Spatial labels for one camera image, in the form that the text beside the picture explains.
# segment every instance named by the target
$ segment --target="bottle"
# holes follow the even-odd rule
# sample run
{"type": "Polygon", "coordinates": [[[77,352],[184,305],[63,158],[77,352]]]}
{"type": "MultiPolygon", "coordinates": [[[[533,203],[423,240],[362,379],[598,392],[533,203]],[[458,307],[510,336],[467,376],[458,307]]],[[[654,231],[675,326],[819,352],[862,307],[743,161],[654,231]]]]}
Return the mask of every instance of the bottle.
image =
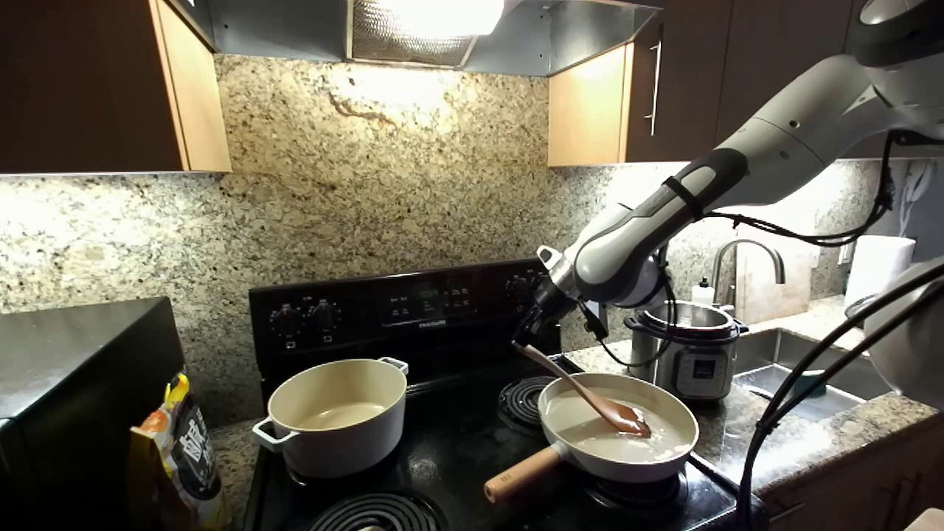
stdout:
{"type": "Polygon", "coordinates": [[[697,287],[691,287],[691,301],[715,307],[715,287],[709,285],[709,279],[703,279],[697,287]]]}
{"type": "Polygon", "coordinates": [[[165,403],[129,435],[134,470],[138,472],[134,485],[138,528],[163,521],[160,528],[224,531],[221,476],[213,462],[204,413],[184,372],[165,383],[165,403]]]}

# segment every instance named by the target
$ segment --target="range hood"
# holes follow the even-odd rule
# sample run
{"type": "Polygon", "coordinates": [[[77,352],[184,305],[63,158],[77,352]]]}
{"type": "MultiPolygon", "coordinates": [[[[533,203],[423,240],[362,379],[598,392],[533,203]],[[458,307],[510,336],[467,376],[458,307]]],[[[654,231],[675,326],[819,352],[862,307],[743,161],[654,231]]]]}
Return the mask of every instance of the range hood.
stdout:
{"type": "Polygon", "coordinates": [[[418,41],[372,26],[383,0],[213,0],[221,53],[461,69],[517,78],[566,71],[632,41],[662,9],[654,0],[508,0],[495,32],[418,41]]]}

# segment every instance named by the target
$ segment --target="pan handle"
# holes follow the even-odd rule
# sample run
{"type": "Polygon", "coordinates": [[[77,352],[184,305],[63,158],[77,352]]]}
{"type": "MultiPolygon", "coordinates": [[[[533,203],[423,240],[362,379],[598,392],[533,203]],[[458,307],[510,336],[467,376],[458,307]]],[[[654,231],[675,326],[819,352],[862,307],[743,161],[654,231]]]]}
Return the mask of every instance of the pan handle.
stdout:
{"type": "Polygon", "coordinates": [[[526,462],[513,464],[510,470],[483,482],[483,500],[489,500],[493,506],[501,506],[505,500],[510,500],[521,487],[533,485],[561,457],[563,457],[563,448],[557,448],[557,445],[545,445],[545,448],[533,451],[530,457],[526,457],[526,462]]]}

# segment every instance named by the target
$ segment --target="stove control panel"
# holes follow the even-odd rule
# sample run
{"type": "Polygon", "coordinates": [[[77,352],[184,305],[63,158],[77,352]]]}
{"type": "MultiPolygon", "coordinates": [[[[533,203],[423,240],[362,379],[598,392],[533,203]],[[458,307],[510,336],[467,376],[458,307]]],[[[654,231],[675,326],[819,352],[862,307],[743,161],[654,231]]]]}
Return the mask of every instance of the stove control panel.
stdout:
{"type": "Polygon", "coordinates": [[[510,335],[549,285],[538,261],[252,289],[256,358],[350,349],[424,330],[510,335]]]}

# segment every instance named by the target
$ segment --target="granite backsplash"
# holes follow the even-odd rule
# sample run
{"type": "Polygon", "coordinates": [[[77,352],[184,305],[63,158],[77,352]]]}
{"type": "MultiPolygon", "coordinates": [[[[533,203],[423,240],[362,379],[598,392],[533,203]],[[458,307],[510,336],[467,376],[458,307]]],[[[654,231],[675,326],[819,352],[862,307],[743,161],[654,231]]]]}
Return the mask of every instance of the granite backsplash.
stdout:
{"type": "MultiPolygon", "coordinates": [[[[169,296],[210,425],[262,410],[252,287],[533,257],[610,195],[641,200],[678,169],[549,172],[538,78],[218,56],[218,80],[232,174],[0,181],[0,313],[169,296]]],[[[803,217],[852,226],[874,169],[833,165],[800,192],[803,217]]],[[[724,223],[688,228],[675,285],[731,236],[724,223]]],[[[818,276],[815,296],[837,289],[834,257],[818,276]]]]}

